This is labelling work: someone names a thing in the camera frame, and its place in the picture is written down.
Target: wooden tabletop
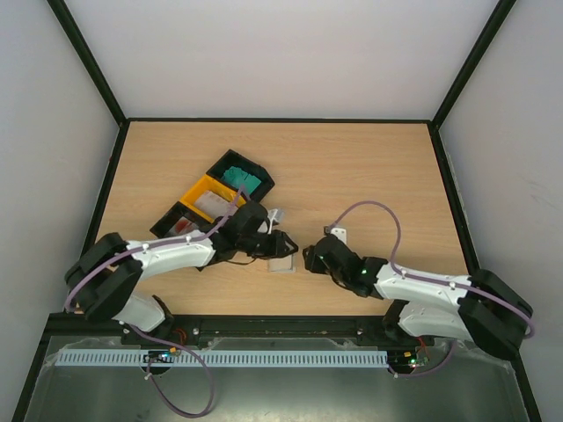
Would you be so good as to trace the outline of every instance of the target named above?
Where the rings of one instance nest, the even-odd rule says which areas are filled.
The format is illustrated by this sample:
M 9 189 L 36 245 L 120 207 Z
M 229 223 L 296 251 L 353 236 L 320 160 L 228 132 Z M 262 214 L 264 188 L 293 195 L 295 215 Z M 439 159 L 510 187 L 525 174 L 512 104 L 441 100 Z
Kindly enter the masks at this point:
M 398 262 L 437 273 L 465 273 L 464 259 L 426 125 L 348 123 L 133 122 L 99 236 L 154 238 L 149 228 L 227 149 L 265 167 L 274 189 L 265 207 L 286 211 L 280 229 L 301 248 L 359 200 L 378 200 L 401 220 Z M 342 224 L 361 256 L 388 258 L 392 219 L 371 206 Z M 237 260 L 248 258 L 238 254 Z M 141 282 L 176 314 L 382 315 L 389 303 L 363 299 L 307 273 L 269 273 L 266 261 L 183 268 Z

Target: transparent plastic sheet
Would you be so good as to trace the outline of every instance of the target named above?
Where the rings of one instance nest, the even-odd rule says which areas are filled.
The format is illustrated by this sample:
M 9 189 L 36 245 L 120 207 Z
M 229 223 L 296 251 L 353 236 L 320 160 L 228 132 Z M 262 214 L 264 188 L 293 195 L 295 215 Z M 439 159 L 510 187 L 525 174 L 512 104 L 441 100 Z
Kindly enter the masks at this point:
M 433 365 L 443 358 L 449 344 L 436 340 L 428 348 Z M 121 346 L 118 338 L 53 338 L 26 421 L 184 420 L 160 402 L 137 367 L 56 367 L 57 353 L 70 348 L 139 349 Z M 354 350 L 358 346 L 351 339 L 214 338 L 208 348 Z M 376 368 L 218 367 L 213 372 L 216 408 L 206 422 L 528 420 L 512 367 L 471 345 L 459 345 L 449 365 L 417 379 L 393 379 L 385 369 Z M 198 411 L 205 405 L 208 385 L 200 368 L 172 367 L 158 378 L 178 407 Z

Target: teal cloth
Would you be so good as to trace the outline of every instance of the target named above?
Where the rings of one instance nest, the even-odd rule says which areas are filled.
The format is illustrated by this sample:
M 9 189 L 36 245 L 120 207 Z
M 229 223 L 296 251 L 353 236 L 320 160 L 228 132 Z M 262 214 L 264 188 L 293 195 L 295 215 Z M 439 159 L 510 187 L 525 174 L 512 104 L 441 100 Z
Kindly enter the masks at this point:
M 234 165 L 223 173 L 221 180 L 236 189 L 238 189 L 241 185 L 245 185 L 246 191 L 249 195 L 252 194 L 258 186 L 260 186 L 260 183 L 262 183 L 262 181 L 256 176 L 248 174 L 243 169 L 235 167 Z

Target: green object in bin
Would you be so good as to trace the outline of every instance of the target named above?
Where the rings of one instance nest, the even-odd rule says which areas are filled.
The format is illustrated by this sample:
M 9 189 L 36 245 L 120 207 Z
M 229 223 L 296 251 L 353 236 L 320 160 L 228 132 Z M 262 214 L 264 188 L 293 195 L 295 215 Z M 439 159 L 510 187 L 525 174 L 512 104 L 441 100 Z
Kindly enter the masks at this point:
M 221 177 L 221 180 L 228 183 L 232 187 L 238 189 L 241 185 L 245 185 L 246 191 L 250 195 L 260 186 L 261 180 L 252 174 L 248 174 L 240 167 L 232 165 Z

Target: gray wall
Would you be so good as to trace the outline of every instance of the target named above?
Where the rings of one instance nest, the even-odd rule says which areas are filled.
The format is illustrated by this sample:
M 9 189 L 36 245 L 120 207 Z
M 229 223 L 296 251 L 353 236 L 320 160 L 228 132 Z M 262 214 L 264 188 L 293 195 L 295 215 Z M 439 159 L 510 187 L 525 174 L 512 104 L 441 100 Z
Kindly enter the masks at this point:
M 77 259 L 117 127 L 46 1 L 0 12 L 0 420 Z
M 563 417 L 561 16 L 517 2 L 442 127 L 481 265 L 535 310 L 523 360 L 546 421 Z
M 67 0 L 125 114 L 430 119 L 497 0 Z

